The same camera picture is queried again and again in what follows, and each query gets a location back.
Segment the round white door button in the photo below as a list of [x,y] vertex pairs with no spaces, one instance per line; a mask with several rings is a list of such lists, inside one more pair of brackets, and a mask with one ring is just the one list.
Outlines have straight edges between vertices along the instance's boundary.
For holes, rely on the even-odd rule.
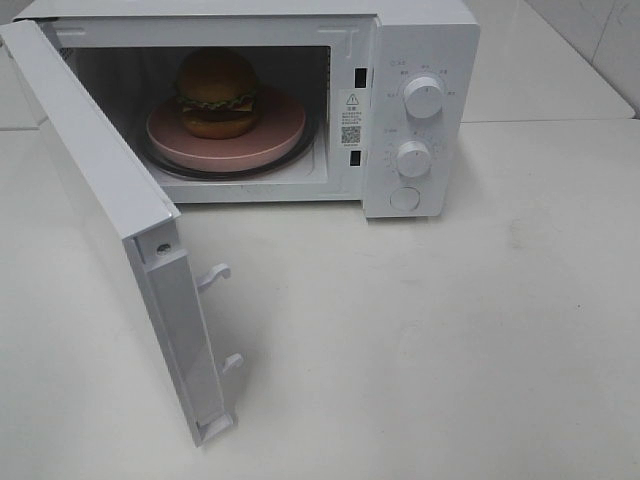
[[420,192],[412,187],[401,187],[391,193],[389,202],[398,211],[410,212],[418,207]]

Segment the burger with lettuce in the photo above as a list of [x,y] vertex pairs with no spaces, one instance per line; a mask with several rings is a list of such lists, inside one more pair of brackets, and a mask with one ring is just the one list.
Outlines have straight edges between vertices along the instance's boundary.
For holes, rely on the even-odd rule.
[[185,57],[175,80],[179,119],[198,138],[225,140],[250,131],[260,112],[259,80],[240,54],[221,47]]

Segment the pink round plate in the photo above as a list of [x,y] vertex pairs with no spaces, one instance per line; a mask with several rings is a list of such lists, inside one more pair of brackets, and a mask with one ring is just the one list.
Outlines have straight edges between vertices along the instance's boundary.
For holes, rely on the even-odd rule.
[[237,173],[266,166],[298,143],[306,124],[301,102],[283,91],[266,86],[258,95],[261,116],[241,136],[214,140],[191,135],[179,119],[173,99],[149,115],[146,131],[152,145],[171,162],[208,173]]

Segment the upper white power knob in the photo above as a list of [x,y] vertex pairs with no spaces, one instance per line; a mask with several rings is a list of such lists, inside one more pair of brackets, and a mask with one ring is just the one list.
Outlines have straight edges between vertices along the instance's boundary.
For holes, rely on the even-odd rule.
[[406,83],[402,96],[405,109],[411,117],[428,119],[442,110],[445,87],[441,79],[424,73]]

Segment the white microwave door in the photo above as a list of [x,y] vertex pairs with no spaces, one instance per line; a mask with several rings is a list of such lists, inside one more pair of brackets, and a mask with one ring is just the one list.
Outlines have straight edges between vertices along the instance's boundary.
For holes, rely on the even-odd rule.
[[81,229],[129,313],[150,325],[196,446],[232,426],[200,291],[227,278],[226,264],[202,279],[179,237],[179,212],[93,100],[56,41],[34,21],[1,28],[1,43]]

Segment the glass microwave turntable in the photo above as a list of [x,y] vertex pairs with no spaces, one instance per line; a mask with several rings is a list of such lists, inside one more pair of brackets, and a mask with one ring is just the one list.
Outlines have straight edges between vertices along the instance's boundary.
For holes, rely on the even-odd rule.
[[146,163],[152,164],[159,171],[173,177],[185,179],[187,181],[236,181],[261,178],[270,175],[273,172],[287,169],[290,164],[298,163],[299,160],[304,158],[309,151],[313,150],[317,127],[318,125],[315,120],[310,124],[307,124],[304,127],[302,136],[295,146],[277,160],[268,162],[267,164],[259,167],[234,172],[207,172],[178,165],[159,152],[159,150],[152,144],[147,133],[139,135],[138,146],[140,151],[143,152],[143,157],[145,158]]

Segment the white microwave oven body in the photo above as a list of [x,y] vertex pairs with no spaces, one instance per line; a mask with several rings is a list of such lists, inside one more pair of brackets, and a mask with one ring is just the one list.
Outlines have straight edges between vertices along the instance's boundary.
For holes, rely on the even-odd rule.
[[[480,35],[460,1],[35,1],[30,20],[58,53],[175,207],[179,204],[358,200],[369,218],[436,216]],[[302,103],[317,122],[313,150],[287,169],[236,181],[187,181],[145,162],[138,146],[151,112],[169,99],[190,53],[221,47],[252,65],[260,86]],[[442,80],[442,110],[411,117],[402,90],[418,75]],[[429,172],[398,173],[408,141],[425,143]],[[420,192],[394,209],[391,193]]]

